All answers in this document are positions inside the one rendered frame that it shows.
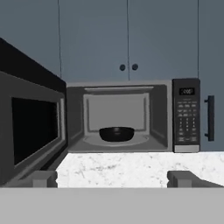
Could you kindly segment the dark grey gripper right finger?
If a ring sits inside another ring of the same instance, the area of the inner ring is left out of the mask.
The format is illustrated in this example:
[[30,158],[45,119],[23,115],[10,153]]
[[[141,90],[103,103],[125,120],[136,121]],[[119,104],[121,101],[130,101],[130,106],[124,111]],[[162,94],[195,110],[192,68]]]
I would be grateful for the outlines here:
[[177,188],[221,187],[221,185],[197,177],[191,171],[168,171],[167,178],[168,178],[167,187],[177,187]]

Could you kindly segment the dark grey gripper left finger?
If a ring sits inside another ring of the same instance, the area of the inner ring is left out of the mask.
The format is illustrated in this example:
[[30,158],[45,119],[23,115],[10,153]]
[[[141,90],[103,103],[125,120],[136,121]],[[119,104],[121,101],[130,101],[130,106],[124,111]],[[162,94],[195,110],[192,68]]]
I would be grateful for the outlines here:
[[35,171],[33,174],[27,178],[20,179],[9,187],[35,187],[35,188],[48,188],[48,187],[58,187],[56,179],[58,174],[56,171]]

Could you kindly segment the black microwave door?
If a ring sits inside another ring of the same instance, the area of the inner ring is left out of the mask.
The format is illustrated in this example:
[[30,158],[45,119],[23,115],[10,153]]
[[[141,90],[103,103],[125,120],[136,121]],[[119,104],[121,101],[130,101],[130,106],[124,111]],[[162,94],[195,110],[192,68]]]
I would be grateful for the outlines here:
[[0,38],[0,187],[53,170],[67,147],[67,85]]

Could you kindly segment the grey microwave oven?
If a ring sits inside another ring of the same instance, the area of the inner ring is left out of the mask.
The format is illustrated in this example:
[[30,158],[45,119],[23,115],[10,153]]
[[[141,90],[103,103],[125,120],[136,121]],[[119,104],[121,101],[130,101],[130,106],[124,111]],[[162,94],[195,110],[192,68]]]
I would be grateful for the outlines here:
[[[74,153],[200,150],[200,80],[82,82],[67,85],[69,150]],[[131,127],[132,139],[106,142],[99,129]]]

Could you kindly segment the black bowl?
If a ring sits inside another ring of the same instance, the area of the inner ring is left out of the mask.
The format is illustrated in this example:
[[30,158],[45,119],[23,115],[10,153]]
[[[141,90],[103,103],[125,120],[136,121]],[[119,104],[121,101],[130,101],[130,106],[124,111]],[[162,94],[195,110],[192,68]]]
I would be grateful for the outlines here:
[[99,135],[106,142],[126,142],[133,138],[135,130],[131,127],[107,127],[99,129]]

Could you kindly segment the blue-grey tall cupboard door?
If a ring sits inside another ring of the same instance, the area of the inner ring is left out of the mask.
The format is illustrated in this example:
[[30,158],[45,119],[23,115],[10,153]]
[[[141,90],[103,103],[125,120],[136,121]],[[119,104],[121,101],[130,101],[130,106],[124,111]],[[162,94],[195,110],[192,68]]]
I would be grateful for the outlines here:
[[[201,150],[224,151],[224,0],[199,0]],[[206,134],[207,103],[214,96],[214,140]]]

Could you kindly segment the blue-grey cupboard door with knob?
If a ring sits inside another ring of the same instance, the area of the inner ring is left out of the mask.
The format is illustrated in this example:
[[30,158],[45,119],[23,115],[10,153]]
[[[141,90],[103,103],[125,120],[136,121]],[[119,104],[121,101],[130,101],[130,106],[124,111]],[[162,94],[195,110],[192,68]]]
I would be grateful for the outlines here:
[[132,80],[198,76],[198,0],[129,0],[128,9]]
[[59,0],[59,9],[64,81],[126,81],[127,1]]

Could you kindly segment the blue-grey plain cupboard door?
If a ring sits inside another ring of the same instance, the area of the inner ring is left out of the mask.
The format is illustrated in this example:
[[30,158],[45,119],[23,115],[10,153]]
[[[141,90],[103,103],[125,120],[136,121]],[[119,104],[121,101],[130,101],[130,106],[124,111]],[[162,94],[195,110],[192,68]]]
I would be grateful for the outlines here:
[[60,76],[58,0],[0,0],[0,38]]

